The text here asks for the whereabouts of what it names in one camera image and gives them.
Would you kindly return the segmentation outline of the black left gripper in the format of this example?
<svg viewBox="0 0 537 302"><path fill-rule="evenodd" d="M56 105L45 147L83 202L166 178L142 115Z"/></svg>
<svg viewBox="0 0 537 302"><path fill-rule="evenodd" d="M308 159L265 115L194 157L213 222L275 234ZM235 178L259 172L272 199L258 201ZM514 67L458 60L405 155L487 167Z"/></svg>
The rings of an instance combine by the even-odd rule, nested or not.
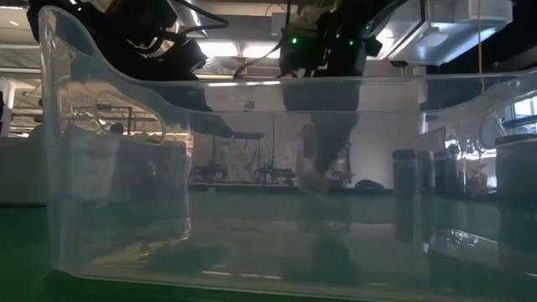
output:
<svg viewBox="0 0 537 302"><path fill-rule="evenodd" d="M138 28L140 44L154 45L140 49L144 54L138 67L138 79L141 81L197 81L194 71L206 63L207 56L193 39L185 34L167 33L162 25L140 25ZM208 134L221 138L231 138L234 131L221 116L211 112L201 90L184 86L159 85L154 89L170 104L199 112L187 112L185 120L193 132Z"/></svg>

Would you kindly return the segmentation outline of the large jar black lid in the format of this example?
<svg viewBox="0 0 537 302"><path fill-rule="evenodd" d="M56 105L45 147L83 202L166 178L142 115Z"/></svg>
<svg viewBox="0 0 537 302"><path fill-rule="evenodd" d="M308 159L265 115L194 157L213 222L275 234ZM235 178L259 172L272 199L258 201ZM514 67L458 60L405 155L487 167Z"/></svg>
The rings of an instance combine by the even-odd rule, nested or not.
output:
<svg viewBox="0 0 537 302"><path fill-rule="evenodd" d="M506 198L537 198L537 134L495 140L497 192Z"/></svg>

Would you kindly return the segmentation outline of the ceiling light fixture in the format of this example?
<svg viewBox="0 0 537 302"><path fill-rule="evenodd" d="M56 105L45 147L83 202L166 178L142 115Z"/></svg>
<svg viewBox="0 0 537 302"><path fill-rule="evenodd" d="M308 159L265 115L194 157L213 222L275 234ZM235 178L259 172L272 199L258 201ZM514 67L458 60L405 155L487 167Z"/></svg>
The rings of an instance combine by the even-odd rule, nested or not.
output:
<svg viewBox="0 0 537 302"><path fill-rule="evenodd" d="M211 57L260 58L276 46L276 42L198 39L201 51Z"/></svg>

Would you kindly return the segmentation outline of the large clear plastic bin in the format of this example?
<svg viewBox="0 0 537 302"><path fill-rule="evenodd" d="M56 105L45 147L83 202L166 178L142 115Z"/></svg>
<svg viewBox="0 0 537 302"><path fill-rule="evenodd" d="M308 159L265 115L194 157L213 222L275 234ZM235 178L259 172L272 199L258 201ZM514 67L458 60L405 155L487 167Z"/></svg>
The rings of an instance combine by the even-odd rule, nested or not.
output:
<svg viewBox="0 0 537 302"><path fill-rule="evenodd" d="M140 81L115 69L61 8L39 12L53 280L72 301L537 302L537 198L497 192L497 138L537 134L518 106L537 70L345 77L359 82L352 180L300 176L315 158L302 80ZM276 168L294 194L189 191L216 136L190 130L155 89L190 86L211 112L272 114ZM123 135L110 133L115 122ZM465 191L435 190L457 144ZM211 183L236 183L219 181ZM392 195L332 195L373 180Z"/></svg>

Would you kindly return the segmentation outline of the metal shelf cart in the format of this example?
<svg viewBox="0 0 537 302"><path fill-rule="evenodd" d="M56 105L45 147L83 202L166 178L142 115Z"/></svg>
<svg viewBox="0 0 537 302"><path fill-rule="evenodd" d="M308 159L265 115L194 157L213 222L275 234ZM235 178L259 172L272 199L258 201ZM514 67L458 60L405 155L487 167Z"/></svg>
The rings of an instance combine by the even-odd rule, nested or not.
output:
<svg viewBox="0 0 537 302"><path fill-rule="evenodd" d="M352 180L350 151L352 144L347 141L337 155L336 161L331 168L331 179L341 181L341 186L350 184Z"/></svg>

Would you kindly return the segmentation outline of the black frame white backdrop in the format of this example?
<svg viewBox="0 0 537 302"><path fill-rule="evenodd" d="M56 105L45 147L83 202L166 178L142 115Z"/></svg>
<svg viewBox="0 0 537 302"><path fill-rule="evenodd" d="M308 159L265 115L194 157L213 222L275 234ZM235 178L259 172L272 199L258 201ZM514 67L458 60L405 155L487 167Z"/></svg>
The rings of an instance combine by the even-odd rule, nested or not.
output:
<svg viewBox="0 0 537 302"><path fill-rule="evenodd" d="M262 181L258 170L273 155L272 114L241 113L223 115L235 133L231 138L215 137L214 160L227 170L224 182L254 183Z"/></svg>

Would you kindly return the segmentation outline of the black table edge rail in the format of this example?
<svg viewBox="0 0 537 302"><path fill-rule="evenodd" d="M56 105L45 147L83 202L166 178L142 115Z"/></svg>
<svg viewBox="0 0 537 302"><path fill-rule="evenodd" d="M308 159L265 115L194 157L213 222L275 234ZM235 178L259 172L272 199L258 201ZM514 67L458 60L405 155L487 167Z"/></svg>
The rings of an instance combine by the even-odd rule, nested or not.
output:
<svg viewBox="0 0 537 302"><path fill-rule="evenodd" d="M214 190L216 193L223 192L242 192L242 193L260 193L269 194L294 194L300 191L299 187L286 185L261 185L261 184L241 184L241 183L194 183L188 185L189 191L208 192ZM392 195L391 189L356 189L356 188L330 188L329 194L332 195Z"/></svg>

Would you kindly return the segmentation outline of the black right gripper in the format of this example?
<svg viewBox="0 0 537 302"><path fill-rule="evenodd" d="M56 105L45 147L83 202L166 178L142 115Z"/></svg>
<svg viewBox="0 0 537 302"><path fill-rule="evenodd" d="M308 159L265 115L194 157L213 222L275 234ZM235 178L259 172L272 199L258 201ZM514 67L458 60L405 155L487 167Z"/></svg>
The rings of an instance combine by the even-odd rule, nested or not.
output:
<svg viewBox="0 0 537 302"><path fill-rule="evenodd" d="M284 27L279 43L279 77L303 81L284 88L289 111L356 110L360 85L339 80L361 76L367 57L382 49L372 23L291 23ZM336 158L350 142L358 118L356 112L338 115ZM335 157L333 117L328 112L314 112L311 121L316 135L315 170L325 174Z"/></svg>

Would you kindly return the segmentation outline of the grey ceiling box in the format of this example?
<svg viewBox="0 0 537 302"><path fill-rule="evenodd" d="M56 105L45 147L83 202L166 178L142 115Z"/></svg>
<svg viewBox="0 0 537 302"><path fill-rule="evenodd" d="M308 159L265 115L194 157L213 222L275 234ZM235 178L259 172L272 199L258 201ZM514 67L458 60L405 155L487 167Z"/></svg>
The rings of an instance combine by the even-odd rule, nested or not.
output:
<svg viewBox="0 0 537 302"><path fill-rule="evenodd" d="M271 26L270 35L272 37L279 37L282 29L285 27L287 13L272 13L271 14Z"/></svg>

